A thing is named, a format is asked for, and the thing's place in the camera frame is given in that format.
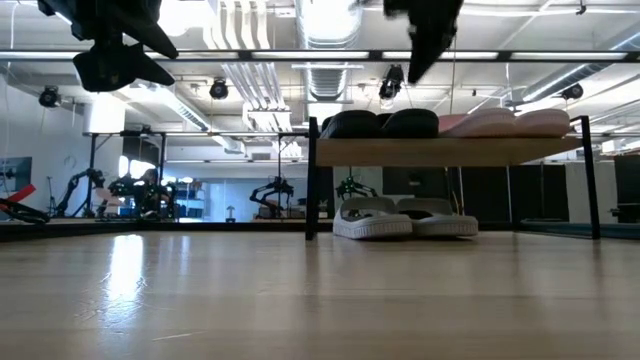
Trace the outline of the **wooden shelf with black legs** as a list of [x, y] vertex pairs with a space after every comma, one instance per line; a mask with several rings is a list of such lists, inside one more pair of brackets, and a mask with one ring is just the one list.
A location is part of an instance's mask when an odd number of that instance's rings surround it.
[[583, 149], [590, 211], [590, 237], [601, 238], [590, 118], [581, 115], [579, 134], [563, 138], [321, 139], [310, 119], [305, 239], [316, 238], [319, 221], [317, 170], [334, 166], [505, 167]]

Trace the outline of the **black background rig frame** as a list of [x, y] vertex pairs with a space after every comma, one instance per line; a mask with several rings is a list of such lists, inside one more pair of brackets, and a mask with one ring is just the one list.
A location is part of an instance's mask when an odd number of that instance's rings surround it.
[[230, 159], [200, 159], [200, 160], [168, 160], [166, 158], [166, 146], [168, 138], [193, 138], [193, 137], [207, 137], [212, 138], [213, 140], [221, 140], [222, 145], [226, 144], [226, 138], [275, 138], [278, 141], [278, 159], [277, 164], [278, 167], [281, 167], [282, 157], [281, 157], [281, 140], [285, 137], [287, 138], [298, 138], [304, 137], [308, 138], [308, 132], [161, 132], [161, 131], [134, 131], [134, 130], [123, 130], [120, 132], [84, 132], [84, 136], [91, 138], [90, 143], [90, 157], [89, 157], [89, 168], [95, 169], [95, 156], [97, 151], [97, 139], [99, 137], [106, 137], [101, 145], [106, 143], [112, 137], [126, 137], [126, 138], [148, 138], [148, 137], [160, 137], [161, 138], [161, 146], [159, 151], [159, 178], [161, 180], [164, 174], [164, 167], [167, 163], [206, 163], [206, 164], [215, 164], [215, 163], [267, 163], [267, 160], [253, 160], [249, 159], [246, 154], [243, 154], [244, 158], [230, 158]]

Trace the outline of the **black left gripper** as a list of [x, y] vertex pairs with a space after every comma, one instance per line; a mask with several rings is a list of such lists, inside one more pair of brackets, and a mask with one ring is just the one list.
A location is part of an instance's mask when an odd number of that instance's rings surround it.
[[[70, 24], [80, 41], [94, 46], [77, 54], [72, 62], [82, 87], [88, 92], [113, 92], [136, 80], [164, 86], [175, 80], [151, 59], [143, 45], [163, 56], [176, 59], [179, 52], [159, 25], [162, 0], [37, 0], [46, 16], [58, 16]], [[122, 30], [142, 44], [124, 45]]]

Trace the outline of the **black partition panel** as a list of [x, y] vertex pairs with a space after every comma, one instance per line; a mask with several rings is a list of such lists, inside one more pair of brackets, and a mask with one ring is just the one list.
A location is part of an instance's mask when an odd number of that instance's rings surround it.
[[620, 223], [640, 223], [640, 155], [614, 158], [617, 206]]
[[569, 220], [566, 172], [558, 165], [385, 167], [382, 179], [386, 195], [447, 199], [482, 223]]

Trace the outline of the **black overhead light bar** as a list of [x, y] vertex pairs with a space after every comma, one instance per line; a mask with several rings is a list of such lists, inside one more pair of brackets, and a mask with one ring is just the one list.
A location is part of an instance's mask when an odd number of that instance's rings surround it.
[[[0, 61], [64, 62], [77, 53], [68, 50], [0, 50]], [[193, 50], [183, 51], [178, 62], [407, 62], [404, 50]], [[640, 51], [509, 51], [454, 50], [441, 62], [467, 63], [640, 63]]]

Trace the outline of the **black rubber slide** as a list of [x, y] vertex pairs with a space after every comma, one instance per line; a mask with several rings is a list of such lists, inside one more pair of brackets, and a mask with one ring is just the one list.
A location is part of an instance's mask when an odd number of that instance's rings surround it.
[[327, 118], [322, 124], [321, 138], [377, 138], [382, 125], [376, 114], [367, 110], [347, 110]]
[[388, 138], [437, 138], [439, 117], [427, 109], [411, 108], [393, 113], [382, 126]]

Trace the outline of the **pink rubber slide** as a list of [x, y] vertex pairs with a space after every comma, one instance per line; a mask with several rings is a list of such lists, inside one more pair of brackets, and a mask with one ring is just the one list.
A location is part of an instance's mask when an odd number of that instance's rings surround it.
[[535, 110], [515, 118], [514, 134], [524, 138], [562, 138], [570, 132], [570, 122], [564, 110]]
[[439, 136], [445, 138], [509, 137], [516, 116], [506, 108], [476, 110], [471, 114], [444, 115], [439, 118]]

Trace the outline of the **black aluminium table frame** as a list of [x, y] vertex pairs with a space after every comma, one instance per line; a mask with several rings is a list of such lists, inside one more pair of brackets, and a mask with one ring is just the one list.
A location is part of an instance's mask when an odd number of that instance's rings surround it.
[[[590, 238], [589, 224], [563, 222], [523, 221], [513, 225], [507, 222], [488, 222], [479, 225], [480, 231], [513, 231]], [[18, 222], [0, 223], [0, 242], [35, 240], [138, 232], [301, 232], [306, 234], [304, 222], [256, 223], [161, 223], [161, 222], [95, 222], [58, 221], [48, 224]]]

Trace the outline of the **red and black clamp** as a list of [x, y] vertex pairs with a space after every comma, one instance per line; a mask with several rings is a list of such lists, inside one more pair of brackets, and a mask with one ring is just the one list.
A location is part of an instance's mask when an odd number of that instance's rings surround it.
[[21, 203], [36, 191], [33, 185], [27, 185], [7, 198], [0, 198], [0, 211], [8, 215], [11, 219], [19, 220], [29, 224], [46, 224], [50, 217], [37, 209], [31, 208]]

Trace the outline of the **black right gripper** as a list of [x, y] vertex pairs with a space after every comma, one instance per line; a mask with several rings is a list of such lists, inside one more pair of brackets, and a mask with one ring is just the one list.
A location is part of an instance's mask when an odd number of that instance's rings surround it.
[[407, 15], [412, 49], [407, 82], [416, 84], [447, 50], [464, 0], [383, 0], [386, 16]]

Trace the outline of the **silver ceiling air duct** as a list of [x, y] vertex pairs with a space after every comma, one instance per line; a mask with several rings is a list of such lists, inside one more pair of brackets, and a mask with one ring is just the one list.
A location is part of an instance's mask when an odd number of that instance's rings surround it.
[[[300, 46], [305, 50], [346, 50], [355, 47], [363, 11], [355, 0], [295, 0]], [[318, 101], [341, 98], [347, 84], [347, 70], [309, 69], [309, 95]]]

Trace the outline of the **blue wall poster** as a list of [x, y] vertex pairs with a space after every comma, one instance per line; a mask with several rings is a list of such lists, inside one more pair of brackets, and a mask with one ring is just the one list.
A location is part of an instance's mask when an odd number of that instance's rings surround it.
[[18, 192], [31, 184], [31, 157], [0, 158], [0, 194]]

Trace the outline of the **person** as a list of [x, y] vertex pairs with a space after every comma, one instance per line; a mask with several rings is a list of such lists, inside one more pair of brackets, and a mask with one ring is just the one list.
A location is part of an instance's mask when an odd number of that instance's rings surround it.
[[134, 183], [135, 209], [141, 218], [159, 218], [161, 203], [168, 200], [168, 193], [158, 185], [158, 171], [156, 169], [146, 170]]

